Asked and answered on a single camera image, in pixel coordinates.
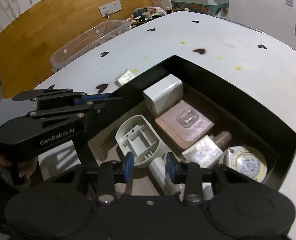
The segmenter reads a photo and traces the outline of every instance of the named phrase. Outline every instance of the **black heart pattern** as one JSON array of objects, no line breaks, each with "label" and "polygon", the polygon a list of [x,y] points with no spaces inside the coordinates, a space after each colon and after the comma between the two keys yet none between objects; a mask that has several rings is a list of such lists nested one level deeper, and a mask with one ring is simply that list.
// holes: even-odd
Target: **black heart pattern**
[{"label": "black heart pattern", "polygon": [[258,48],[267,49],[267,47],[266,47],[266,46],[264,46],[264,45],[262,45],[262,44],[258,45]]},{"label": "black heart pattern", "polygon": [[48,87],[47,90],[54,89],[55,85],[52,85],[52,86]]},{"label": "black heart pattern", "polygon": [[106,51],[106,52],[100,53],[100,55],[101,55],[101,57],[104,57],[104,56],[106,56],[108,53],[109,53],[109,51]]},{"label": "black heart pattern", "polygon": [[97,86],[96,88],[99,89],[98,94],[101,94],[102,92],[104,92],[107,87],[108,87],[108,84],[101,84]]},{"label": "black heart pattern", "polygon": [[205,54],[206,50],[205,49],[194,49],[194,52],[198,52],[199,54]]}]

